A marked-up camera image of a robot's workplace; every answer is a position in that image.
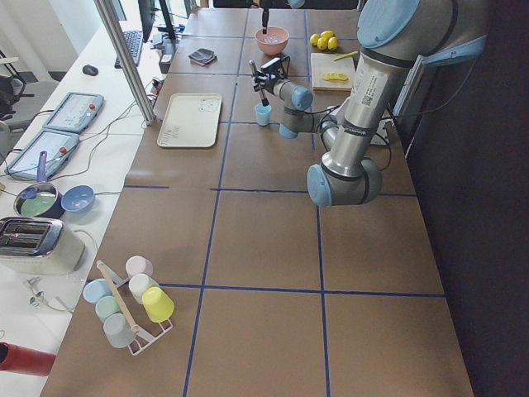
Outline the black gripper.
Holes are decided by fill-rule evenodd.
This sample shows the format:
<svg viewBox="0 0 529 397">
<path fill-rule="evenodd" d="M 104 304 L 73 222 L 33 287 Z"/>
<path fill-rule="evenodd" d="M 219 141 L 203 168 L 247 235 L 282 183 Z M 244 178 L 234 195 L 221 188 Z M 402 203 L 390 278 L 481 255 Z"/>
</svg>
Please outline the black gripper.
<svg viewBox="0 0 529 397">
<path fill-rule="evenodd" d="M 275 57 L 262 65 L 258 70 L 266 77 L 264 90 L 272 93 L 280 80 L 288 79 L 289 58 Z"/>
<path fill-rule="evenodd" d="M 269 9 L 266 7 L 263 7 L 262 15 L 261 15 L 261 24 L 262 24 L 262 33 L 264 35 L 268 31 L 268 23 L 269 23 Z"/>
</svg>

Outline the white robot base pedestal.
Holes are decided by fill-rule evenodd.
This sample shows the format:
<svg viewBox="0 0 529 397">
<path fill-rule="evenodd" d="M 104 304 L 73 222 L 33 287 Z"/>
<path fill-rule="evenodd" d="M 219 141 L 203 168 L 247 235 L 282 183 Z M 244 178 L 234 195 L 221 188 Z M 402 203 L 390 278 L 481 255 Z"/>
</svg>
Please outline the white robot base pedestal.
<svg viewBox="0 0 529 397">
<path fill-rule="evenodd" d="M 337 128 L 340 126 L 346 112 L 346 105 L 348 99 L 345 102 L 332 110 L 329 115 L 325 118 L 322 124 L 322 142 L 327 149 L 331 149 L 334 140 L 336 139 Z M 393 123 L 389 120 L 381 120 L 375 134 L 373 134 L 370 145 L 372 146 L 387 146 L 390 145 L 389 133 L 393 129 Z"/>
</svg>

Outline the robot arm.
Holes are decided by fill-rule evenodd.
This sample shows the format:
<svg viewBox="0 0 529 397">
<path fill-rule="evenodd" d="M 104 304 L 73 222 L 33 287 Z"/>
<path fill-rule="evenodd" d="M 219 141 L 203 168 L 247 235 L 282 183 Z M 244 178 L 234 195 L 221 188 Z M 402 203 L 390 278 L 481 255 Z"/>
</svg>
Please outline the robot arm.
<svg viewBox="0 0 529 397">
<path fill-rule="evenodd" d="M 287 0 L 286 3 L 290 8 L 297 9 L 301 8 L 304 4 L 304 0 Z M 261 22 L 262 22 L 262 33 L 264 35 L 268 34 L 269 26 L 269 10 L 273 7 L 273 0 L 260 0 L 255 4 L 262 10 Z"/>
<path fill-rule="evenodd" d="M 425 65 L 450 65 L 484 51 L 490 1 L 369 1 L 360 12 L 360 57 L 348 99 L 336 121 L 307 112 L 312 92 L 293 83 L 280 58 L 253 68 L 252 86 L 268 102 L 284 104 L 279 132 L 292 139 L 318 133 L 330 149 L 307 172 L 307 191 L 318 206 L 368 203 L 380 192 L 382 175 L 365 153 L 390 99 L 403 86 L 417 57 Z"/>
</svg>

